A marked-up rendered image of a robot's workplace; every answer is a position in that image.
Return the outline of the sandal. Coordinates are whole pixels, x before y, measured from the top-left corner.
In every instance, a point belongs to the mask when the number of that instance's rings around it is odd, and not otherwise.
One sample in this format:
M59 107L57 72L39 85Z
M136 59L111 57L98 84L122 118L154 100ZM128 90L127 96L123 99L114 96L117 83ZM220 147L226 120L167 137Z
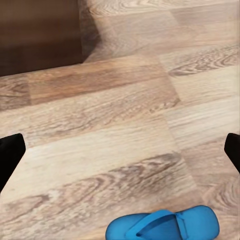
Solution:
M215 212L198 205L174 213L163 209L118 217L107 226L105 240L214 240L219 233Z

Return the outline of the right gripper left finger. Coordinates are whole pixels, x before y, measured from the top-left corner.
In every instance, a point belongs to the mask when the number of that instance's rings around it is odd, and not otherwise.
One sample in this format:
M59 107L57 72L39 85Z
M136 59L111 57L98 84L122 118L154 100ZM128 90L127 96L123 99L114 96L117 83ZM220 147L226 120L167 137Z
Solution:
M26 151L21 133L0 138L0 192Z

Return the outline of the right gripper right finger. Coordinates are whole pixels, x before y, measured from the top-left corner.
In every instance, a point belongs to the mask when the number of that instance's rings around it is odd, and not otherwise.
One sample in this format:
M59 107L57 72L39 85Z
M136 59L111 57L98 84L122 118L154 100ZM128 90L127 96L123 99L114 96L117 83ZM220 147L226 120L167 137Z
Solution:
M224 151L231 159L232 163L240 173L240 135L235 133L228 133Z

